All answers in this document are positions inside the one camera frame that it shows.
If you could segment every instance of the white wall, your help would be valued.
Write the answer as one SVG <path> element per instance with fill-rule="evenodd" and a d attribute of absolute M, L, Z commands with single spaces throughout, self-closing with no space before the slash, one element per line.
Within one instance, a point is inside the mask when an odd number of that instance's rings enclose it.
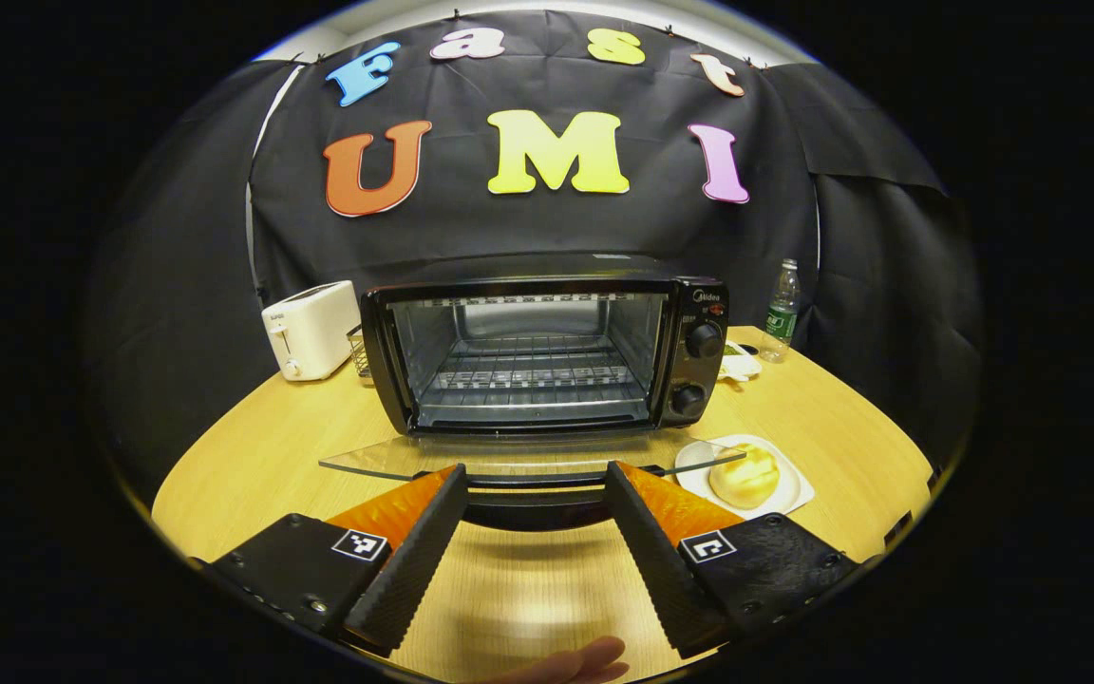
<path fill-rule="evenodd" d="M 315 61 L 349 45 L 379 35 L 420 25 L 461 13 L 505 10 L 559 10 L 605 14 L 656 27 L 673 26 L 673 33 L 714 47 L 717 50 L 748 57 L 755 65 L 784 65 L 790 61 L 815 61 L 795 45 L 738 12 L 702 0 L 603 0 L 600 3 L 544 0 L 451 0 L 433 3 L 426 0 L 370 0 L 325 18 L 264 53 L 257 60 Z"/>

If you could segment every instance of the plastic bottle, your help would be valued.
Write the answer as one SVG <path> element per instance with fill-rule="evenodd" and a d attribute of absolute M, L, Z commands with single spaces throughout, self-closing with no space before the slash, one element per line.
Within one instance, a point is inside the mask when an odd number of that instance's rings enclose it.
<path fill-rule="evenodd" d="M 779 277 L 767 308 L 766 334 L 760 356 L 771 363 L 781 362 L 795 332 L 795 301 L 800 299 L 800 280 L 795 277 L 795 259 L 782 260 Z"/>

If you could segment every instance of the hand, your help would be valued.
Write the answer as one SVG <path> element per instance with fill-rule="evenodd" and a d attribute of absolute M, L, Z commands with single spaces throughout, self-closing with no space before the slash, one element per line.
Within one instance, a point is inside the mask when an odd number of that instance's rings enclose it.
<path fill-rule="evenodd" d="M 603 684 L 627 674 L 627 663 L 614 662 L 625 648 L 619 637 L 597 637 L 578 650 L 551 653 L 542 661 L 473 684 Z"/>

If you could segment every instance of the oven knob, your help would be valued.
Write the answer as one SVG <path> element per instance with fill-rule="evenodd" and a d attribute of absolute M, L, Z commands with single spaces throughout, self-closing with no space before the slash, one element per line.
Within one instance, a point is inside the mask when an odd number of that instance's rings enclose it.
<path fill-rule="evenodd" d="M 682 416 L 699 417 L 702 414 L 705 398 L 707 398 L 707 393 L 703 392 L 702 386 L 678 386 L 677 390 L 673 391 L 673 399 L 670 402 L 670 406 L 673 406 L 674 413 Z"/>
<path fill-rule="evenodd" d="M 699 359 L 720 356 L 721 351 L 724 351 L 724 338 L 720 334 L 720 327 L 710 323 L 696 325 L 690 335 L 687 335 L 687 351 L 690 351 L 691 357 Z"/>

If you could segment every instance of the metal basket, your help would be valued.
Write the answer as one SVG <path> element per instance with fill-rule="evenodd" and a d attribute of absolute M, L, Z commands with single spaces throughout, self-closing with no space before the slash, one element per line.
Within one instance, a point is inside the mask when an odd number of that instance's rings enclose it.
<path fill-rule="evenodd" d="M 360 325 L 349 331 L 349 345 L 352 347 L 352 367 L 357 369 L 357 376 L 362 385 L 373 385 L 374 378 L 370 376 L 370 359 L 365 358 L 365 340 Z"/>

